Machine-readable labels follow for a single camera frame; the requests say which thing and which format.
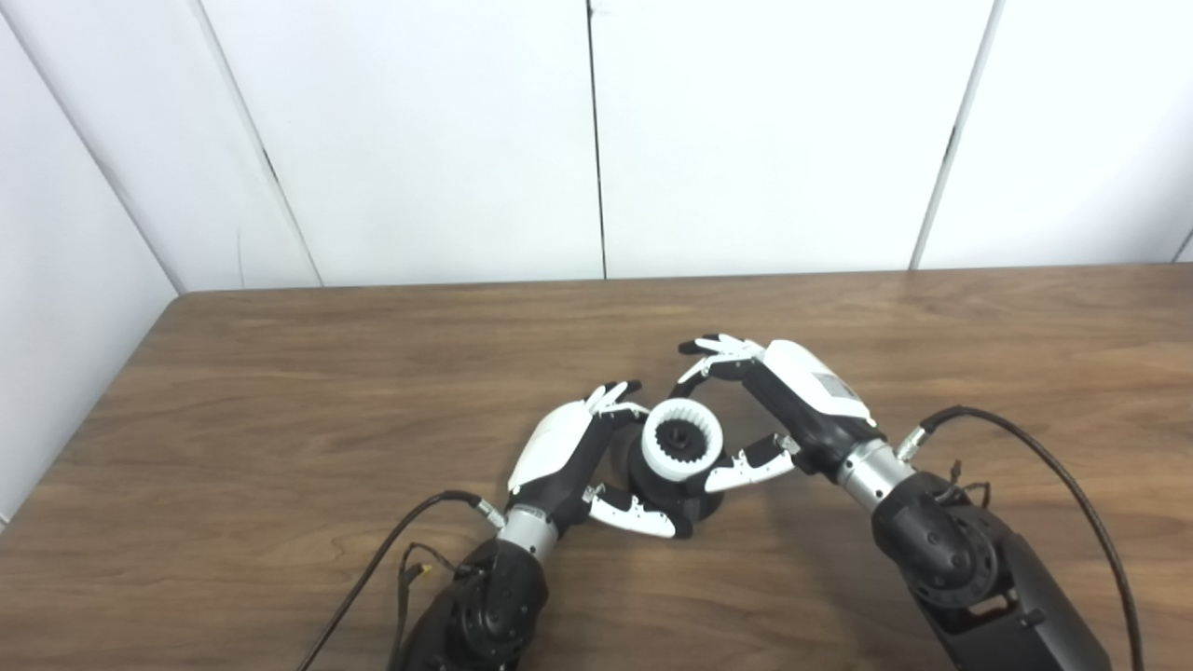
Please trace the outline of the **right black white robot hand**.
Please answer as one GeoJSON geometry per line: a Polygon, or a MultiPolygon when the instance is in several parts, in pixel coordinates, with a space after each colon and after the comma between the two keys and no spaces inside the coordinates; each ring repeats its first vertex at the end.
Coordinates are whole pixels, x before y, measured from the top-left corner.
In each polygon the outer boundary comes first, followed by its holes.
{"type": "Polygon", "coordinates": [[[707,333],[678,346],[698,356],[675,382],[675,398],[690,398],[707,378],[740,382],[798,447],[795,464],[835,484],[837,472],[860,447],[886,445],[871,411],[806,347],[775,339],[766,347],[725,333],[707,333]]]}

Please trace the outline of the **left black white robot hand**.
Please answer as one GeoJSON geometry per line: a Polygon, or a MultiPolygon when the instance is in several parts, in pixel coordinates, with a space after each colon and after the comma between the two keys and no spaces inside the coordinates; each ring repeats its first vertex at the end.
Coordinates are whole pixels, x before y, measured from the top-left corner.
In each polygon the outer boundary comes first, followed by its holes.
{"type": "Polygon", "coordinates": [[[629,400],[639,386],[638,378],[600,384],[542,418],[509,476],[497,538],[542,559],[571,527],[587,521],[653,538],[693,535],[692,522],[680,515],[608,484],[592,484],[614,433],[647,419],[648,408],[629,400]]]}

